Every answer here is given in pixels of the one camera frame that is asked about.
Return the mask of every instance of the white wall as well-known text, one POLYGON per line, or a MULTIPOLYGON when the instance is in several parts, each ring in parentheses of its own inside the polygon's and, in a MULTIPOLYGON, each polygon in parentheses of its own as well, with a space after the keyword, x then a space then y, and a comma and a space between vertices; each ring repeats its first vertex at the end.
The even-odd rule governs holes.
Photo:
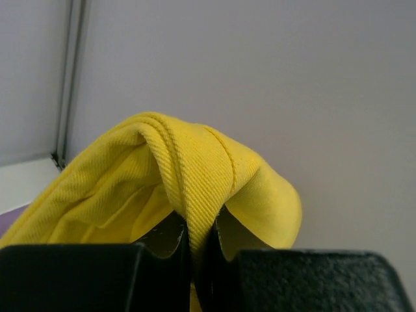
POLYGON ((0 1, 0 164, 55 147, 68 1, 0 1))
POLYGON ((93 1, 72 159, 129 115, 207 123, 299 190, 298 248, 368 249, 416 298, 416 2, 93 1))

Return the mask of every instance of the yellow cloth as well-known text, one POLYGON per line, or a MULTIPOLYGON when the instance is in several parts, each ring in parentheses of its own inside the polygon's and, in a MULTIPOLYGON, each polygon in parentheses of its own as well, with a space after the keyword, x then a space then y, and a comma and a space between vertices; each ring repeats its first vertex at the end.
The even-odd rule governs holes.
POLYGON ((206 125, 142 113, 74 159, 0 246, 133 242, 175 210, 187 222, 198 267, 224 203, 265 243, 293 244, 302 215, 299 197, 258 154, 206 125))

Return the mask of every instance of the metal frame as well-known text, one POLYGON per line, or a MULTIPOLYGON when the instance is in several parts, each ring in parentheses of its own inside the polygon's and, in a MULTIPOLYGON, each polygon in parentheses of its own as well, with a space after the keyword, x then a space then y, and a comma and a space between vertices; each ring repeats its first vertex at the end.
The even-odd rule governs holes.
POLYGON ((85 24, 86 0, 71 0, 70 18, 68 25, 68 41, 65 53, 65 69, 62 82, 61 106, 58 121, 58 133, 55 152, 52 158, 58 167, 63 169, 65 163, 66 141, 68 136, 68 122, 74 94, 75 76, 79 63, 81 33, 85 24))

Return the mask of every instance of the textured black surface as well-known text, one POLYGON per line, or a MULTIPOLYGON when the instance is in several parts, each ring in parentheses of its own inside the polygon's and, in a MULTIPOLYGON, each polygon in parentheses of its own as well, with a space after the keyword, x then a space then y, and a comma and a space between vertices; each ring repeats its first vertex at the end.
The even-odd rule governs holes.
POLYGON ((205 311, 412 311, 395 270, 374 253, 246 250, 228 262, 215 224, 206 255, 205 311))
POLYGON ((371 253, 241 252, 251 311, 411 311, 395 271, 371 253))
POLYGON ((0 251, 0 311, 189 311, 186 228, 169 258, 142 243, 0 251))

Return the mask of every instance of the yellow fabric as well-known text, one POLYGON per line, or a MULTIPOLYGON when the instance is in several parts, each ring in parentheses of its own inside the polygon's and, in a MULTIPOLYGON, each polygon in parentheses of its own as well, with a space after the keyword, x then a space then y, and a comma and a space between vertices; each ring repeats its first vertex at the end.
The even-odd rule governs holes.
POLYGON ((175 210, 187 221, 198 268, 224 203, 265 243, 293 244, 301 221, 299 197, 258 154, 206 125, 142 113, 74 159, 0 246, 132 242, 175 210))

